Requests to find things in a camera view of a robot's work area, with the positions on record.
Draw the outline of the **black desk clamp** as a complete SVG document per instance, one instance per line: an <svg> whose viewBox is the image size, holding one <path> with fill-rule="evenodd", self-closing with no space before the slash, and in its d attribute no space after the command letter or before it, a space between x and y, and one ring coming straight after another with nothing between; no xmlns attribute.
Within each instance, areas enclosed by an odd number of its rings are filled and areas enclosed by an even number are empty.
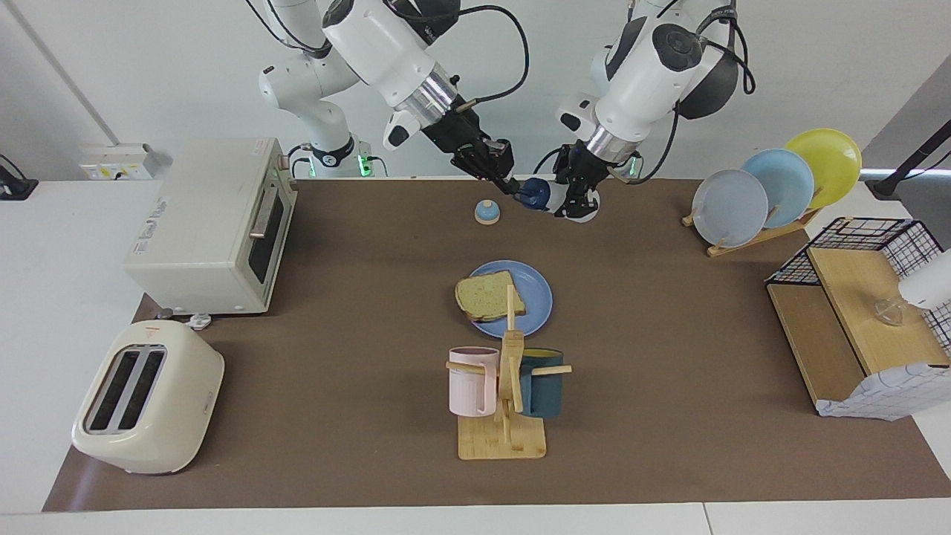
<svg viewBox="0 0 951 535"><path fill-rule="evenodd" d="M0 200L23 201L39 185L39 180L27 178L17 163L0 153Z"/></svg>

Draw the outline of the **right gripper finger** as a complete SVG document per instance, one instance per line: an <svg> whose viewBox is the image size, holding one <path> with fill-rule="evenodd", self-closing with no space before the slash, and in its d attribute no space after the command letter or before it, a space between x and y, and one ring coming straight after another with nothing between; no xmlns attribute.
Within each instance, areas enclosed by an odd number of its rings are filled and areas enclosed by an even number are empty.
<svg viewBox="0 0 951 535"><path fill-rule="evenodd" d="M496 142L496 186L500 192L518 192L519 179L514 177L514 153L510 141Z"/></svg>
<svg viewBox="0 0 951 535"><path fill-rule="evenodd" d="M513 178L514 162L510 160L475 160L473 176L482 181L489 181L506 195L519 192L519 180Z"/></svg>

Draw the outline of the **white toaster oven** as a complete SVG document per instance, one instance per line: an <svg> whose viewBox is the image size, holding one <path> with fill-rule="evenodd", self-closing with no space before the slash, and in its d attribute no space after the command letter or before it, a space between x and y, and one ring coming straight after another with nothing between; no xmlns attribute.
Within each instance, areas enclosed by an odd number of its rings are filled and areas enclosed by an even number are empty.
<svg viewBox="0 0 951 535"><path fill-rule="evenodd" d="M175 315L268 311L298 198L282 159L273 137L187 143L123 270Z"/></svg>

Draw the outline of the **wooden plate rack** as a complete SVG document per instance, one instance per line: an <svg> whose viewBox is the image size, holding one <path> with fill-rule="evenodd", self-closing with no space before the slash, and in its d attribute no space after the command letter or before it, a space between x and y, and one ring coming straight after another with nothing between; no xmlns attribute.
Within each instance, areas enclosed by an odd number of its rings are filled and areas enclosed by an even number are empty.
<svg viewBox="0 0 951 535"><path fill-rule="evenodd" d="M689 214L687 214L686 216L684 216L684 217L681 219L681 224L682 224L684 227L692 227L692 226L693 226L693 224L694 224L694 216L696 216L696 213L698 213L698 208L699 208L699 204L700 204L700 201L699 201L700 197L701 197L701 196L700 196L700 189L698 188L698 189L697 189L697 192L694 193L694 200L693 200L693 203L692 203L692 211L690 211ZM717 241L716 244L714 244L713 246L710 246L710 247L708 247L708 248L706 249L706 255L709 256L709 257L711 257L711 258L715 258L715 257L718 257L718 256L722 256L722 255L724 255L724 254L727 254L727 253L733 253L733 251L735 251L735 250L740 250L741 248L754 246L755 244L760 244L760 243L762 243L762 241L770 241L771 239L776 239L776 238L779 238L780 236L784 236L784 235L787 235L787 234L789 234L789 233L795 233L796 231L804 230L804 229L806 228L806 224L808 224L809 222L811 222L811 220L817 216L817 214L818 214L819 211L820 211L820 209L810 209L810 210L806 210L805 213L802 214L801 217L799 217L798 219L794 220L794 221L791 222L790 224L786 224L785 226L775 227L775 228L762 228L761 231L760 231L760 233L758 233L752 240L750 240L750 241L748 241L746 244L742 244L741 246L738 246L738 247L724 247L724 241L723 241L723 240Z"/></svg>

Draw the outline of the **light blue plate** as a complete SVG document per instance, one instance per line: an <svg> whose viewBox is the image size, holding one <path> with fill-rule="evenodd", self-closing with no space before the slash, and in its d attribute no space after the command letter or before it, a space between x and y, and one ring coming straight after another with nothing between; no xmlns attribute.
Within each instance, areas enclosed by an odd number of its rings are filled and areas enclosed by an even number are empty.
<svg viewBox="0 0 951 535"><path fill-rule="evenodd" d="M751 156L741 170L753 175L767 194L765 228L787 226L805 214L814 193L813 172L801 156L768 149Z"/></svg>

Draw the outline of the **white cylinder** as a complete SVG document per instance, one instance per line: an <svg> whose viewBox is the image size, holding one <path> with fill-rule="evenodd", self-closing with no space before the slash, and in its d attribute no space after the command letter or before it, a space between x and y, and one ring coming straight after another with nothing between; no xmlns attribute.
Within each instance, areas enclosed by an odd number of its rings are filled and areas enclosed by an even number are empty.
<svg viewBox="0 0 951 535"><path fill-rule="evenodd" d="M951 301L951 250L944 251L900 280L899 295L921 309Z"/></svg>

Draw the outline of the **dark teal mug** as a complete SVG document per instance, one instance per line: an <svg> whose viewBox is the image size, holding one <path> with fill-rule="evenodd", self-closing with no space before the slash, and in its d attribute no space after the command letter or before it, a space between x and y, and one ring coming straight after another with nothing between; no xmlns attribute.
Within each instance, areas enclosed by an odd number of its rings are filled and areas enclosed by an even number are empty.
<svg viewBox="0 0 951 535"><path fill-rule="evenodd" d="M560 350L526 348L519 368L522 399L520 413L532 418L556 418L562 410L563 380L561 374L533 375L534 369L564 365Z"/></svg>

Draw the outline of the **translucent bottle with blue cap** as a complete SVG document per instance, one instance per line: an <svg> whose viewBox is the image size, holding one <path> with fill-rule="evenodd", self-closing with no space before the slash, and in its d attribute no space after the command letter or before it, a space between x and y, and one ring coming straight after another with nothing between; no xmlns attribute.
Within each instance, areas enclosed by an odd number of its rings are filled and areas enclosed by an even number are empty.
<svg viewBox="0 0 951 535"><path fill-rule="evenodd" d="M584 200L588 202L587 207L566 207L568 184L530 177L520 183L519 189L513 194L513 199L526 209L543 211L554 217L581 224L590 222L594 217L597 217L600 194L598 192L586 193Z"/></svg>

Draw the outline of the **pink ribbed mug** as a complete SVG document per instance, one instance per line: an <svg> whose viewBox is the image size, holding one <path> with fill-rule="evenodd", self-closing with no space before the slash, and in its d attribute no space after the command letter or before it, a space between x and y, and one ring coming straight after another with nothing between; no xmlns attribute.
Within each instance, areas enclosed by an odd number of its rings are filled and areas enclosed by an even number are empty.
<svg viewBox="0 0 951 535"><path fill-rule="evenodd" d="M449 410L462 417L481 418L496 413L499 350L459 346L449 350L449 361L468 363L480 373L449 370Z"/></svg>

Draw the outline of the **blue round plate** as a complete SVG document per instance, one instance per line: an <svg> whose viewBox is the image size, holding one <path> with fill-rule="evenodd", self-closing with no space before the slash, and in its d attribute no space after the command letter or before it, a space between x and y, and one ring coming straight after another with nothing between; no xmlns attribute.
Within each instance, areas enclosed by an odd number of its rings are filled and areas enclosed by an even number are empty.
<svg viewBox="0 0 951 535"><path fill-rule="evenodd" d="M516 316L516 327L526 337L540 331L549 321L554 307L554 295L547 279L536 268L516 260L495 260L479 265L470 273L481 276L508 270L516 290L525 302L527 313Z"/></svg>

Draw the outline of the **cream two-slot toaster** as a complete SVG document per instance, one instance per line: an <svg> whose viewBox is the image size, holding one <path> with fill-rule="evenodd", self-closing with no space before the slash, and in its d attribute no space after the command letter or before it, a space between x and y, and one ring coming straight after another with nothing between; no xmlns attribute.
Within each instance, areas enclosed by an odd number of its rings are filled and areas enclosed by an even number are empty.
<svg viewBox="0 0 951 535"><path fill-rule="evenodd" d="M210 426L223 355L187 325L126 326L99 366L71 427L76 450L133 474L183 470Z"/></svg>

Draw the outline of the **white checked cloth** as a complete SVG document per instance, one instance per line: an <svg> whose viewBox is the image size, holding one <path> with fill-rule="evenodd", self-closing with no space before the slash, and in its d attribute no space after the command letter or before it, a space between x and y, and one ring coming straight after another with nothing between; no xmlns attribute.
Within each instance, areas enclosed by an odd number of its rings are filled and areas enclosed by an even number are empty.
<svg viewBox="0 0 951 535"><path fill-rule="evenodd" d="M866 377L843 401L818 400L815 407L822 417L894 422L947 402L951 368L908 363Z"/></svg>

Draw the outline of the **yellow plate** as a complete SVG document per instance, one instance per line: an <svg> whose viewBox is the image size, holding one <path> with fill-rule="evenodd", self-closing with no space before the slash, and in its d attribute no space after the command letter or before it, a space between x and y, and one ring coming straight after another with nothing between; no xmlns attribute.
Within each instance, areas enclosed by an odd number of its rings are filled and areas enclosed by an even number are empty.
<svg viewBox="0 0 951 535"><path fill-rule="evenodd" d="M830 128L809 129L785 143L808 163L814 192L808 210L839 202L858 183L862 169L859 146L843 132Z"/></svg>

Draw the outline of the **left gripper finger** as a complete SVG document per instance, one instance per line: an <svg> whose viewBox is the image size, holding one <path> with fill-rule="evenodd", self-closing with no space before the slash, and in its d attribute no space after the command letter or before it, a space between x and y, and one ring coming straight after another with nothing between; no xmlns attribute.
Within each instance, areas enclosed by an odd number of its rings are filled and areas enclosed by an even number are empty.
<svg viewBox="0 0 951 535"><path fill-rule="evenodd" d="M597 212L597 200L592 196L589 180L570 180L562 203L562 215L581 219Z"/></svg>

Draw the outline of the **pale grey plate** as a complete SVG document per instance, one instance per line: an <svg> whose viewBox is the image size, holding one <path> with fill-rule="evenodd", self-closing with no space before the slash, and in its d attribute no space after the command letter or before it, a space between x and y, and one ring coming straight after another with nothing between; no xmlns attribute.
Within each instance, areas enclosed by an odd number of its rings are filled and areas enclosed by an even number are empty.
<svg viewBox="0 0 951 535"><path fill-rule="evenodd" d="M700 183L692 201L693 227L713 246L744 246L760 233L770 212L759 180L740 169L716 172Z"/></svg>

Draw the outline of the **wooden mug tree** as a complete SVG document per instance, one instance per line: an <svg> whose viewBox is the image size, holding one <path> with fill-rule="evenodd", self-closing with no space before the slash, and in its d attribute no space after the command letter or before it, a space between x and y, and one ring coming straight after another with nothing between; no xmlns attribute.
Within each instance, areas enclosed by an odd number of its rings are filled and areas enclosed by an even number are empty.
<svg viewBox="0 0 951 535"><path fill-rule="evenodd" d="M525 346L525 335L516 327L514 313L514 285L508 287L507 329L499 349L497 366L496 413L481 418L456 415L458 430L458 457L463 461L540 459L547 453L543 418L532 418L522 410L519 368ZM481 369L468 363L445 363L446 369L480 373ZM567 374L570 365L534 369L533 375Z"/></svg>

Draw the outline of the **toasted bread slice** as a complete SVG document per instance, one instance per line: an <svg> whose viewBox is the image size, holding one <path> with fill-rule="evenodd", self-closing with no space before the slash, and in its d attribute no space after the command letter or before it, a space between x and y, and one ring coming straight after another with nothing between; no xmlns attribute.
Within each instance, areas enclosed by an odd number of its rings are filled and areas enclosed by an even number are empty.
<svg viewBox="0 0 951 535"><path fill-rule="evenodd" d="M508 270L467 277L455 285L456 305L472 322L505 318L509 285L514 285L514 281Z"/></svg>

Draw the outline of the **brown table mat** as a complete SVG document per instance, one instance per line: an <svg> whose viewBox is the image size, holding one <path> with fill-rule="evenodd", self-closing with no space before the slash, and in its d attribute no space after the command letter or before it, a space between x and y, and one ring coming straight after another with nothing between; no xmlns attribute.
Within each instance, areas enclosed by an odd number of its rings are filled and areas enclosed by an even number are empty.
<svg viewBox="0 0 951 535"><path fill-rule="evenodd" d="M815 413L763 281L805 243L719 259L680 223L697 183L601 184L587 224L476 181L302 181L271 307L201 332L221 394L188 468L137 476L71 451L48 511L883 500L951 496L915 422ZM562 414L538 460L462 461L455 346L492 346L454 299L514 259L554 310Z"/></svg>

